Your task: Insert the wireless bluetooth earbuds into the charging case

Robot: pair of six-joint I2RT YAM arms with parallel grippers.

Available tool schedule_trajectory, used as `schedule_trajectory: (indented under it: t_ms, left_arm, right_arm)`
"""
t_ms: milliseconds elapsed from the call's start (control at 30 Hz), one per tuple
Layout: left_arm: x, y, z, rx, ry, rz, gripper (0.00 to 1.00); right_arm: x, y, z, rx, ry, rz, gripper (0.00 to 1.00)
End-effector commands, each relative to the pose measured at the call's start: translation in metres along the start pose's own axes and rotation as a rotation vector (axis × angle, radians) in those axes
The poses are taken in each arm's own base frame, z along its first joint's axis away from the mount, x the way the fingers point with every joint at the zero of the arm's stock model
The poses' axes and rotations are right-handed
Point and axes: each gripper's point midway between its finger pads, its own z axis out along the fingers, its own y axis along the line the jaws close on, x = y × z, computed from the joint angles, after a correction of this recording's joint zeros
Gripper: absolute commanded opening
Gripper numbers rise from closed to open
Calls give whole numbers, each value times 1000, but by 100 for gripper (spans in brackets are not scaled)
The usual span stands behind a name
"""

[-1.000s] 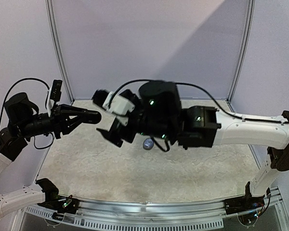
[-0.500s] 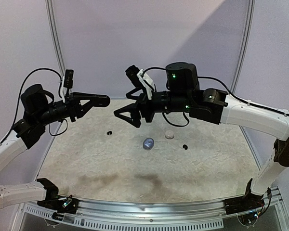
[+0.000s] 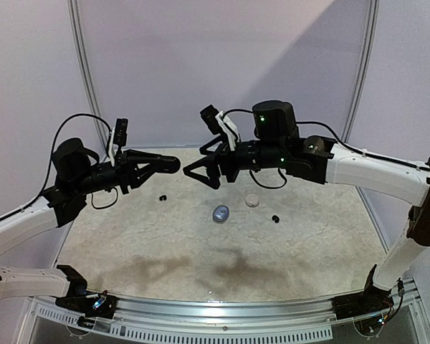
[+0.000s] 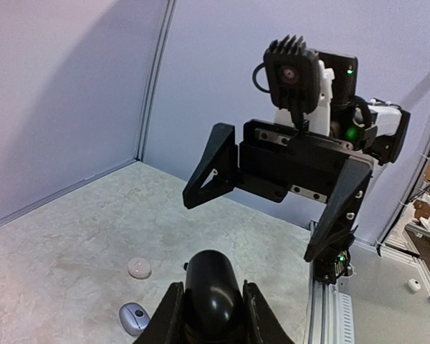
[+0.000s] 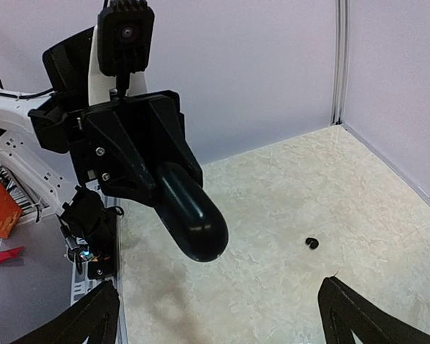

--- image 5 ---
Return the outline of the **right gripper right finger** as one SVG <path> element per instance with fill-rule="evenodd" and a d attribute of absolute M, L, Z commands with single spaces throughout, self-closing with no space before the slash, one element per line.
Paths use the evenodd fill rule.
<path fill-rule="evenodd" d="M 326 343 L 430 343 L 430 335 L 367 301 L 337 277 L 326 277 L 317 295 Z"/>

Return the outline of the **black oval charging case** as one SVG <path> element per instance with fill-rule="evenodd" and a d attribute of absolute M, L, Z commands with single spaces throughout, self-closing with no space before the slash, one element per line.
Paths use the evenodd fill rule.
<path fill-rule="evenodd" d="M 226 221 L 205 191 L 178 164 L 157 168 L 160 201 L 155 211 L 178 248 L 197 262 L 211 262 L 229 242 Z"/>

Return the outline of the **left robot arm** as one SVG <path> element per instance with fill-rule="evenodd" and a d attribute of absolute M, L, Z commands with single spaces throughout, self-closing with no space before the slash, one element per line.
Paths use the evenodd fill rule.
<path fill-rule="evenodd" d="M 202 170 L 184 135 L 179 96 L 170 90 L 127 96 L 147 66 L 151 29 L 142 24 L 93 28 L 67 39 L 90 46 L 90 65 L 113 55 L 120 95 L 111 99 L 106 79 L 61 90 L 43 99 L 0 90 L 0 163 L 53 206 L 65 222 L 96 219 L 101 193 L 154 208 L 179 221 L 201 201 Z"/>

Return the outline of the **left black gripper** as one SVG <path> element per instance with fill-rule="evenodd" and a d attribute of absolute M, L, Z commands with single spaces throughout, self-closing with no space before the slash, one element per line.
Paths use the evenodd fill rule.
<path fill-rule="evenodd" d="M 203 186 L 199 162 L 186 142 L 180 96 L 163 90 L 104 102 L 78 112 L 68 134 L 78 183 L 97 180 L 107 196 L 155 207 L 158 167 L 175 163 Z"/>

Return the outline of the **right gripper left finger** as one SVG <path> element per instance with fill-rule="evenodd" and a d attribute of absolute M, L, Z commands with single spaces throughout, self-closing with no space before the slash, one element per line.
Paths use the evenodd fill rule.
<path fill-rule="evenodd" d="M 120 301 L 108 280 L 101 282 L 55 319 L 14 341 L 15 344 L 114 344 Z"/>

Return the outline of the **black earbud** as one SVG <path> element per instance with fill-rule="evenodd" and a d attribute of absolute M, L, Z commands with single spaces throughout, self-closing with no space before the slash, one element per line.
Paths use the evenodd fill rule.
<path fill-rule="evenodd" d="M 308 237 L 305 240 L 305 244 L 309 247 L 311 250 L 315 250 L 319 247 L 319 241 L 316 238 Z"/>

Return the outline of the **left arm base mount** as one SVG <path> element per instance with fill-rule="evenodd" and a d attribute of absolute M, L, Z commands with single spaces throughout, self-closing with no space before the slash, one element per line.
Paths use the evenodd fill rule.
<path fill-rule="evenodd" d="M 91 280 L 113 277 L 117 272 L 118 220 L 120 206 L 106 207 L 99 193 L 78 186 L 70 203 L 62 205 L 58 216 L 61 232 L 78 273 L 87 263 Z"/>

